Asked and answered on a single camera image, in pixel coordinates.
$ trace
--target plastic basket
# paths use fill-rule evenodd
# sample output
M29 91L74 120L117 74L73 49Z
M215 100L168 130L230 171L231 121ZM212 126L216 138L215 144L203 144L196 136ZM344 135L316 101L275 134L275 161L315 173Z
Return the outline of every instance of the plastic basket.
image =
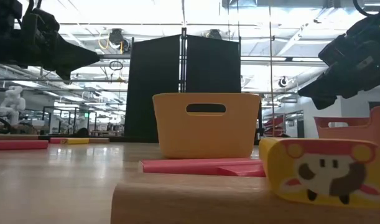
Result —
M249 157L261 98L244 93L164 93L154 96L160 150L168 158ZM224 113L190 113L193 104L224 105Z
M315 124L320 138L355 139L380 145L380 106L371 110L369 118L319 118ZM330 128L329 123L346 123L348 127Z

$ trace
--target yellow mat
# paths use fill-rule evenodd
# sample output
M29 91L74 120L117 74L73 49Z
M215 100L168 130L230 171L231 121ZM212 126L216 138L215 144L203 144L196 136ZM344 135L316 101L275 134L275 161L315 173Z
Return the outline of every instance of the yellow mat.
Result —
M89 144L88 138L67 138L62 139L61 144Z

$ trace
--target red mat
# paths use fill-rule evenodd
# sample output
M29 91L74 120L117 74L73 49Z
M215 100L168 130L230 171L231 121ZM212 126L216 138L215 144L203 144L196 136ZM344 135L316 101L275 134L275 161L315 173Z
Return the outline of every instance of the red mat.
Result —
M262 161L255 159L143 160L139 171L162 174L237 175L265 177Z
M0 150L47 149L47 140L0 140Z
M262 164L217 167L218 175L240 177L266 177Z
M61 140L64 140L67 138L50 138L50 144L61 144Z

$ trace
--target black panel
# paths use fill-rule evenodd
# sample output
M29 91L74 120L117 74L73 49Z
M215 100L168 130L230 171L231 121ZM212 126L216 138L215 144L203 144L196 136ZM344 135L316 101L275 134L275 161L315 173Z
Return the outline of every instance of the black panel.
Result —
M159 93L178 92L179 38L176 35L133 44L126 102L126 138L158 139L152 97Z
M240 93L237 42L187 36L186 92Z

